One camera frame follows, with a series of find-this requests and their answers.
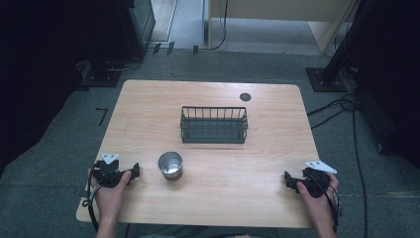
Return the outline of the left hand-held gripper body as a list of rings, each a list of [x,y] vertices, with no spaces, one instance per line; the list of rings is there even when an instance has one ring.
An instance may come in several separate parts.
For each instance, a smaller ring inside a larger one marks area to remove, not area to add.
[[[119,184],[123,172],[119,171],[119,154],[102,153],[101,159],[94,164],[91,173],[96,181],[105,187],[115,187]]]

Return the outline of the black stand base plate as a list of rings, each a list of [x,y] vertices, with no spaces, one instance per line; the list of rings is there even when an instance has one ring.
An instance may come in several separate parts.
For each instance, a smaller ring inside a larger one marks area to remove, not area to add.
[[[140,61],[137,60],[111,60],[106,61],[103,67],[95,68],[87,59],[75,66],[82,76],[80,90],[87,91],[90,87],[116,87],[123,71],[131,70]]]

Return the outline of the light wooden panel furniture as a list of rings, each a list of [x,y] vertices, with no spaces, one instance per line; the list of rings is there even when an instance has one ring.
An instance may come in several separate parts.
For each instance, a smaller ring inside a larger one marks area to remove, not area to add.
[[[208,20],[206,39],[212,43],[214,18],[307,22],[321,54],[327,52],[341,26],[360,0],[203,0]]]

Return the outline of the person's right hand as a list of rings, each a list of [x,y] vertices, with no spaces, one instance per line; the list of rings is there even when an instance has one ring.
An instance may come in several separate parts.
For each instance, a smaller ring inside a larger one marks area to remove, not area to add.
[[[303,183],[297,183],[298,191],[312,219],[315,216],[321,215],[328,215],[333,219],[337,215],[337,202],[335,197],[338,191],[339,181],[333,174],[328,173],[328,176],[330,177],[329,188],[318,198],[312,197]]]

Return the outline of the silver metal cup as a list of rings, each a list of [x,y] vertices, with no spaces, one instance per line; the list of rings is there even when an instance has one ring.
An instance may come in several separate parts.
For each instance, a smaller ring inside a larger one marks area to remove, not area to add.
[[[180,179],[183,173],[183,160],[177,152],[165,152],[158,161],[157,166],[162,175],[168,180]]]

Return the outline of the black cabinet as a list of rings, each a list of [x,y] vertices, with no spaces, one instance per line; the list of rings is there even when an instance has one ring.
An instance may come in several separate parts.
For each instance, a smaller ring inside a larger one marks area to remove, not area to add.
[[[141,60],[156,24],[152,0],[116,0],[131,60]]]

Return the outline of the person's left hand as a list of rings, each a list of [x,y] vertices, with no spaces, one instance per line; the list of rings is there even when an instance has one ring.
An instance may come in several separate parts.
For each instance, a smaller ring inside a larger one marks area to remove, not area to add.
[[[124,172],[115,187],[102,187],[96,192],[95,200],[102,219],[116,217],[119,214],[131,174],[130,171]]]

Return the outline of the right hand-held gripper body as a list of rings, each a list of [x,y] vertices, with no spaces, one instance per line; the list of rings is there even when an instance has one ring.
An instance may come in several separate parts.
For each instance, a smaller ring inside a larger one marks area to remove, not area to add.
[[[335,175],[338,171],[322,161],[307,162],[302,171],[303,178],[297,182],[303,183],[312,197],[320,197],[330,184],[328,173]]]

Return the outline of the black stand base with pole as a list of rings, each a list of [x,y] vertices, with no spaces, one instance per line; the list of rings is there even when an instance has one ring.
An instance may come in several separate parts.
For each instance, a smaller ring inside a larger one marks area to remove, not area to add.
[[[306,67],[306,74],[314,92],[346,92],[347,87],[339,77],[343,66],[359,60],[369,40],[374,5],[380,0],[362,0],[356,17],[339,48],[326,67]]]

